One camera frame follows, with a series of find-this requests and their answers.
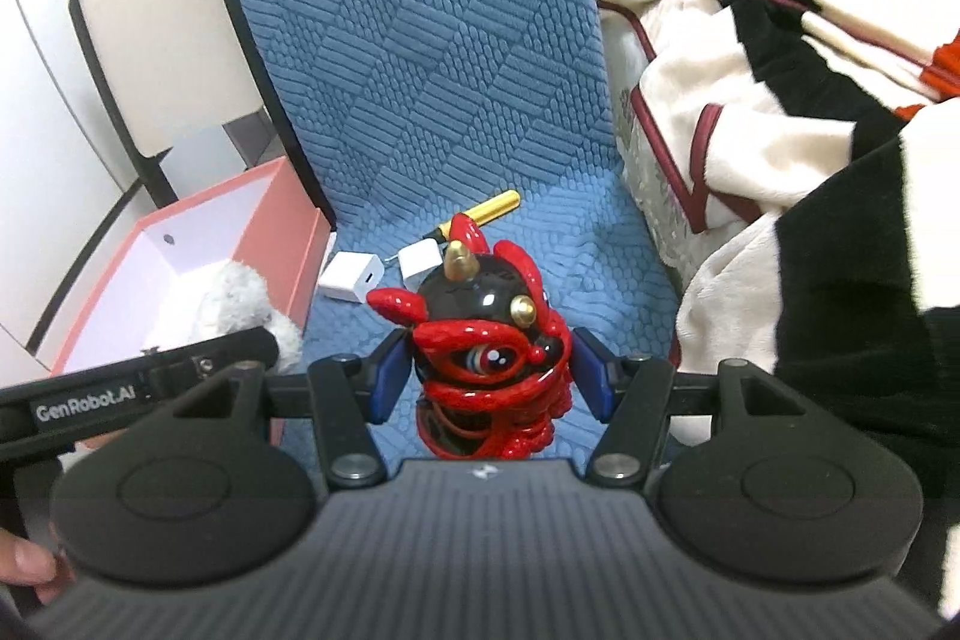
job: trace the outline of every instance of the striped blanket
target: striped blanket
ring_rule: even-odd
[[[597,1],[680,368],[747,357],[875,434],[939,513],[926,568],[960,560],[960,0]]]

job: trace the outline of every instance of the chair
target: chair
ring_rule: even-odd
[[[239,2],[323,172],[340,247],[392,255],[517,188],[523,203],[488,238],[530,252],[571,326],[621,353],[666,355],[676,295],[620,181],[594,0]],[[366,307],[317,298],[305,357],[368,352],[389,328]],[[426,455],[412,422],[418,393],[411,381],[374,428],[392,464]],[[599,434],[576,399],[544,453],[583,465]]]
[[[90,73],[158,207],[176,201],[160,161],[203,129],[265,110],[304,189],[335,215],[235,0],[70,0]]]

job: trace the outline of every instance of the yellow handle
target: yellow handle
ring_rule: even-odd
[[[504,191],[499,196],[493,196],[493,199],[487,199],[483,204],[470,207],[466,212],[469,218],[473,218],[474,223],[483,226],[491,220],[496,220],[496,218],[501,218],[502,215],[512,212],[517,207],[520,207],[520,194],[517,191]],[[450,239],[450,223],[452,223],[452,220],[440,223],[437,226],[444,239]]]

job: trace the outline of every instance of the red ear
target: red ear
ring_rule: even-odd
[[[480,227],[466,213],[453,215],[453,220],[450,221],[450,239],[459,239],[472,253],[490,252],[490,246]]]
[[[536,325],[539,326],[539,330],[544,330],[547,326],[547,316],[550,309],[546,306],[546,300],[544,299],[544,278],[541,278],[541,273],[536,268],[534,260],[527,255],[526,250],[518,244],[510,242],[510,239],[501,239],[500,242],[494,244],[493,255],[510,263],[520,273],[523,282],[530,289],[530,295],[536,305]]]
[[[424,297],[401,287],[378,287],[367,294],[367,304],[397,326],[416,326],[427,319]]]

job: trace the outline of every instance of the fingernail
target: fingernail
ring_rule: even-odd
[[[23,576],[38,584],[52,581],[56,576],[56,562],[51,552],[27,540],[18,540],[13,546],[13,560]]]

